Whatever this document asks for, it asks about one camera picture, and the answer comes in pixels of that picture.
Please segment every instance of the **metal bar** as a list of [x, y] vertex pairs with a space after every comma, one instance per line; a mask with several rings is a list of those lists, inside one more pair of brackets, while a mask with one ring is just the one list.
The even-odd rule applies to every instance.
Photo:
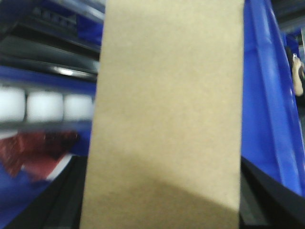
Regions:
[[81, 0], [52, 0], [52, 1], [86, 18], [89, 18], [97, 23], [102, 23], [104, 21], [105, 14], [103, 12], [84, 3]]

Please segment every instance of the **white roll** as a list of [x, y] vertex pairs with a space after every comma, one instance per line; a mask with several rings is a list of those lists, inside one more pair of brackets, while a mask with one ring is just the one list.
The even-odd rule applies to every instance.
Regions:
[[0, 122], [21, 122], [24, 119], [24, 114], [24, 90], [0, 87]]
[[27, 100], [27, 121], [56, 122], [63, 118], [63, 96], [57, 92], [32, 92]]
[[84, 94], [70, 94], [64, 99], [64, 119], [67, 121], [91, 120], [92, 98]]

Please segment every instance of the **blue plastic bin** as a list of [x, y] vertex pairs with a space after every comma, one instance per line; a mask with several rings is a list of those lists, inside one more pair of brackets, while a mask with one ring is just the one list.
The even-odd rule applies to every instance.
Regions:
[[242, 156], [305, 197], [305, 153], [293, 83], [270, 0], [246, 0]]

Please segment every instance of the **black surface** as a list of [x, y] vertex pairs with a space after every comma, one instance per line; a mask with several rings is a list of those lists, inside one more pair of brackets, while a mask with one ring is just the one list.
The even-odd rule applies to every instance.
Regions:
[[274, 228], [305, 228], [304, 198], [285, 188], [244, 158], [242, 171]]
[[78, 229], [86, 165], [86, 157], [73, 157], [50, 186], [5, 229]]

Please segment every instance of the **cardboard piece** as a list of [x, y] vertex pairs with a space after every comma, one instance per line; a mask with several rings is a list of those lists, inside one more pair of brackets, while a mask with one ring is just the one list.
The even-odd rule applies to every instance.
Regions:
[[238, 228], [243, 1], [106, 11], [81, 228]]

